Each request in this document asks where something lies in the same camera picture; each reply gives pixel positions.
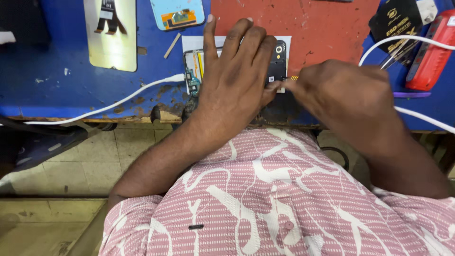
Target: wooden stick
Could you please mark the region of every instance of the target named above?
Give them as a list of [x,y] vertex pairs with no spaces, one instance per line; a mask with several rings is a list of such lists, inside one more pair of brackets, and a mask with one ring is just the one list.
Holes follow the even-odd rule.
[[171,53],[172,49],[174,48],[175,44],[177,43],[178,39],[180,38],[180,33],[177,34],[177,36],[174,39],[174,42],[172,42],[171,46],[167,50],[166,54],[164,55],[164,58],[167,59],[169,56],[169,53]]

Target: hand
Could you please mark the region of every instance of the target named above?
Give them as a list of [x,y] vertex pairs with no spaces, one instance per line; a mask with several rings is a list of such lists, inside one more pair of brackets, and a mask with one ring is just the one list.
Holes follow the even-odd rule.
[[378,67],[328,60],[282,86],[362,154],[394,154],[393,145],[409,135],[394,109],[388,73]]
[[224,145],[274,99],[280,83],[264,89],[277,44],[274,36],[267,36],[262,27],[253,27],[251,18],[241,19],[229,31],[218,57],[216,22],[210,15],[204,29],[205,71],[199,106],[193,115],[205,124],[204,130],[221,137],[219,143]]

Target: red tool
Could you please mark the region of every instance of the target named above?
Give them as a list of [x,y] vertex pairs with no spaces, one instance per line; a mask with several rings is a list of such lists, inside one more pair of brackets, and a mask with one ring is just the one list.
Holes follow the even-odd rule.
[[[446,45],[454,45],[455,10],[441,13],[431,23],[426,37]],[[451,53],[451,50],[423,43],[406,78],[406,88],[429,91],[438,81]]]

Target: right hand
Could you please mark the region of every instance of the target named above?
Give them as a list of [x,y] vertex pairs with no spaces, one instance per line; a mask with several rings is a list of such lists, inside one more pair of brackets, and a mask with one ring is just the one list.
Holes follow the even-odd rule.
[[284,82],[296,100],[319,121],[366,156],[389,156],[409,136],[394,109],[388,73],[328,60],[304,68],[297,81]]

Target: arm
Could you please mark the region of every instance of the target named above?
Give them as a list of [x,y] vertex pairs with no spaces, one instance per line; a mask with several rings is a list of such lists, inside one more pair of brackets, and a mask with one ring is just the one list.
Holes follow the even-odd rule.
[[188,166],[236,136],[275,97],[279,83],[264,88],[275,37],[253,27],[251,19],[241,19],[218,57],[215,27],[216,18],[209,15],[204,29],[206,70],[197,110],[136,159],[112,189],[109,209],[126,198],[166,193]]
[[284,86],[369,163],[373,185],[393,192],[447,198],[447,178],[411,137],[394,109],[386,71],[330,60],[301,70]]

